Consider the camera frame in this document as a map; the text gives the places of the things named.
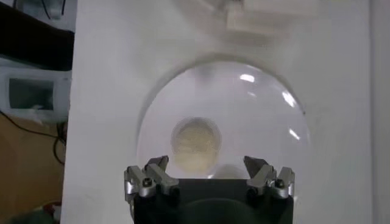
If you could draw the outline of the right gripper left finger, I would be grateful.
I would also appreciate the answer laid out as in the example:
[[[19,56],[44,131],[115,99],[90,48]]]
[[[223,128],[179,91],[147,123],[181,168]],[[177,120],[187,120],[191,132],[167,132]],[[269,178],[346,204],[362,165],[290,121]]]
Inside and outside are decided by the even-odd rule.
[[[157,194],[157,188],[163,195],[177,198],[180,195],[179,180],[170,177],[166,172],[169,162],[167,155],[151,158],[141,169],[129,166],[124,171],[125,201],[130,203],[136,196],[152,198]]]

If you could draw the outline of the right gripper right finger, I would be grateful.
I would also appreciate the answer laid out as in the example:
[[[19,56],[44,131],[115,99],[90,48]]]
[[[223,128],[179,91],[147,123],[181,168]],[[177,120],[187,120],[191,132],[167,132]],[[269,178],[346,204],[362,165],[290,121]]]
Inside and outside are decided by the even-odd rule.
[[[247,185],[254,190],[256,196],[261,196],[270,191],[276,199],[294,197],[295,173],[290,167],[282,167],[279,173],[264,159],[245,156],[244,165],[250,178]]]

